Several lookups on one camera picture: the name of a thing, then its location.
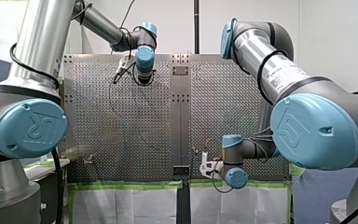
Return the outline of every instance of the ur logo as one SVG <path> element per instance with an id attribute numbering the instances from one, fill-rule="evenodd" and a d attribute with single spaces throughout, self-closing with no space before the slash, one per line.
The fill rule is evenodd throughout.
<path id="1" fill-rule="evenodd" d="M 51 144 L 57 130 L 59 119 L 50 115 L 34 112 L 28 119 L 28 132 L 25 142 Z"/>
<path id="2" fill-rule="evenodd" d="M 300 143 L 300 136 L 307 136 L 310 131 L 296 116 L 286 110 L 277 128 L 276 134 L 287 147 L 295 149 Z"/>

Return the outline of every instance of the bracket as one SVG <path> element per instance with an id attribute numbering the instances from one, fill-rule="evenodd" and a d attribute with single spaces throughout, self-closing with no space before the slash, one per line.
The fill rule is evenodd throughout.
<path id="1" fill-rule="evenodd" d="M 188 165 L 173 166 L 173 180 L 188 180 L 190 168 Z"/>
<path id="2" fill-rule="evenodd" d="M 212 179 L 212 173 L 214 172 L 213 179 L 221 179 L 220 173 L 217 173 L 216 170 L 220 171 L 222 168 L 222 161 L 208 161 L 208 152 L 202 152 L 200 172 L 203 176 Z"/>

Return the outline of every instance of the silver arm segment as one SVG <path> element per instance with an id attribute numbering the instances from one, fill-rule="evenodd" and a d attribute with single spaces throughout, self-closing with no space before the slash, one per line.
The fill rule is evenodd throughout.
<path id="1" fill-rule="evenodd" d="M 13 56 L 18 59 L 0 82 L 0 155 L 39 157 L 55 148 L 67 121 L 57 105 L 56 89 L 71 18 L 88 3 L 76 0 L 30 0 Z M 76 19 L 105 39 L 115 51 L 138 49 L 139 81 L 153 71 L 157 28 L 144 23 L 124 33 L 91 5 Z"/>

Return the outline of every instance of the green tape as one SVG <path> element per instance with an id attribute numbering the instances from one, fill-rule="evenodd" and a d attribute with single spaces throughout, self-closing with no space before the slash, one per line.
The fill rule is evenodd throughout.
<path id="1" fill-rule="evenodd" d="M 180 189 L 182 181 L 163 181 L 163 182 L 126 182 L 126 181 L 98 181 L 91 183 L 69 184 L 71 190 L 93 190 L 93 189 Z"/>
<path id="2" fill-rule="evenodd" d="M 75 191 L 68 188 L 68 216 L 69 216 L 69 224 L 73 224 L 74 222 L 74 198 Z"/>
<path id="3" fill-rule="evenodd" d="M 292 163 L 289 164 L 289 174 L 302 176 L 305 172 L 305 169 L 299 166 L 296 166 Z"/>
<path id="4" fill-rule="evenodd" d="M 246 187 L 251 188 L 268 188 L 268 189 L 285 189 L 290 188 L 291 181 L 257 181 L 250 180 L 246 184 Z M 223 187 L 224 183 L 222 180 L 215 180 L 214 184 L 217 187 Z M 191 188 L 213 188 L 213 183 L 211 179 L 200 179 L 200 180 L 191 180 Z"/>

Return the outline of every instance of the metal pole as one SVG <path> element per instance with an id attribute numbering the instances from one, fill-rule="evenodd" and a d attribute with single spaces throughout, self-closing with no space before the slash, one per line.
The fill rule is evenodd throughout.
<path id="1" fill-rule="evenodd" d="M 200 54 L 200 0 L 194 0 L 194 48 Z"/>
<path id="2" fill-rule="evenodd" d="M 22 23 L 16 57 L 57 78 L 75 0 L 30 0 Z M 52 80 L 13 63 L 0 85 L 42 91 L 58 97 Z"/>
<path id="3" fill-rule="evenodd" d="M 80 4 L 76 4 L 74 7 L 74 15 L 78 14 L 82 10 Z M 82 16 L 76 18 L 77 21 L 91 30 L 94 34 L 100 36 L 111 45 L 116 45 L 124 38 L 124 32 L 115 26 L 110 20 L 108 20 L 103 14 L 101 14 L 95 7 L 90 7 L 86 10 L 84 18 Z"/>

